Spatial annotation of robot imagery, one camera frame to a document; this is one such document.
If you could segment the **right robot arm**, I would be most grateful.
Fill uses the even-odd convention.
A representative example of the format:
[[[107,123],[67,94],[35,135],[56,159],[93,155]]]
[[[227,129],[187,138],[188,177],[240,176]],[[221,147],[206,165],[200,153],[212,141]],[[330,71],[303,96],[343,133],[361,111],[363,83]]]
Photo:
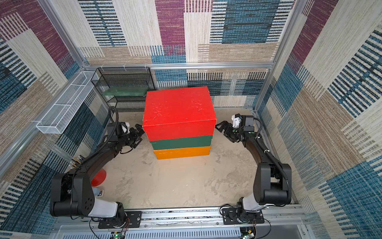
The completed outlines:
[[[222,121],[215,129],[232,143],[242,143],[256,161],[257,169],[250,195],[242,197],[236,206],[224,204],[219,212],[232,224],[255,222],[267,207],[284,207],[292,200],[291,167],[281,163],[268,149],[261,135],[263,124],[255,129],[259,118],[235,114],[232,121]]]

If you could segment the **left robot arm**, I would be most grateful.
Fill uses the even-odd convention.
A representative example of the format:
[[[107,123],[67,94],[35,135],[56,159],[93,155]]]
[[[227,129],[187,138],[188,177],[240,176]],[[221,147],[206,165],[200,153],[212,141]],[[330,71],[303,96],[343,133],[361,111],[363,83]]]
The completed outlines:
[[[109,107],[108,116],[110,123],[107,126],[107,134],[95,151],[74,169],[53,177],[50,193],[51,216],[116,218],[124,221],[123,205],[97,199],[91,181],[124,147],[135,149],[142,142],[145,132],[139,124],[129,127],[127,123],[120,122],[119,113],[114,106]]]

